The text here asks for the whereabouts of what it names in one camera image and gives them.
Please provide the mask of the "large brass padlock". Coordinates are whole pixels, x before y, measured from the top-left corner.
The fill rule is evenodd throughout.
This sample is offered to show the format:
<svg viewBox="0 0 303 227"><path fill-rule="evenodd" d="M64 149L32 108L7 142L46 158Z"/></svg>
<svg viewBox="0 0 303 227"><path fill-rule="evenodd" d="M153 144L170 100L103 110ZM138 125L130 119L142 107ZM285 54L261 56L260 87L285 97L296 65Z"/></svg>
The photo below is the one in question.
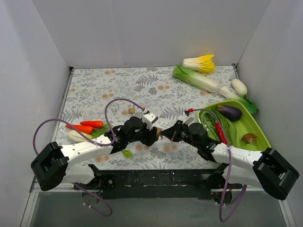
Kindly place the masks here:
<svg viewBox="0 0 303 227"><path fill-rule="evenodd" d="M156 130L156 136L159 137L159 136L161 135L162 129L159 128L159 127L154 127L154 128L155 128L155 130Z"/></svg>

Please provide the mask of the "small brass padlock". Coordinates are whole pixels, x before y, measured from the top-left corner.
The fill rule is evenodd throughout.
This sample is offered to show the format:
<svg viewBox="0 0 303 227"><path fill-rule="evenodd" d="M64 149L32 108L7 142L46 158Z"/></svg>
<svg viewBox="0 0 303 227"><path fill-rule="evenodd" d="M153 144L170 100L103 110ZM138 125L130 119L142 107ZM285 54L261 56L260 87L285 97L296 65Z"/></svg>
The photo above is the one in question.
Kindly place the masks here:
<svg viewBox="0 0 303 227"><path fill-rule="evenodd" d="M135 114L135 109L134 108L129 108L128 113L129 114Z"/></svg>

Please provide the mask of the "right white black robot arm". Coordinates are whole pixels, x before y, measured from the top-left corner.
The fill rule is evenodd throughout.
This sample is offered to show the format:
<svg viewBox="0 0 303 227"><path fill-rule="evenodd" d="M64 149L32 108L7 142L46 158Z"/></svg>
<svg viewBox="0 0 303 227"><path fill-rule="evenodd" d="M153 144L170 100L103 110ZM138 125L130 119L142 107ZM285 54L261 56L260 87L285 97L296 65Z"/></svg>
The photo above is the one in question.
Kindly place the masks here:
<svg viewBox="0 0 303 227"><path fill-rule="evenodd" d="M230 173L221 167L214 176L214 182L220 188L234 183L250 185L263 189L278 200L285 200L300 176L277 150L267 148L264 151L250 151L229 147L211 139L199 123L187 125L177 121L163 130L161 135L173 142L190 144L207 161L228 164Z"/></svg>

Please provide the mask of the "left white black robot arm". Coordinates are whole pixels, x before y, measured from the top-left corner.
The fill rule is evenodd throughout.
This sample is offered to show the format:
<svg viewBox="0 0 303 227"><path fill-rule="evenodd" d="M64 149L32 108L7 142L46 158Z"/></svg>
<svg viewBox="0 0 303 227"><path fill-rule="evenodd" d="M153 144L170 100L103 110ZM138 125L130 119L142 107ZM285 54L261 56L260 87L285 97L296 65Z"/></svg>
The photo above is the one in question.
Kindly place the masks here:
<svg viewBox="0 0 303 227"><path fill-rule="evenodd" d="M114 134L107 132L93 141L63 146L57 142L47 144L30 165L41 190L51 190L61 183L81 183L90 189L98 188L101 183L98 169L79 163L122 151L137 141L151 146L159 138L158 129L153 126L157 119L156 114L149 112L142 118L131 117L122 126L116 126Z"/></svg>

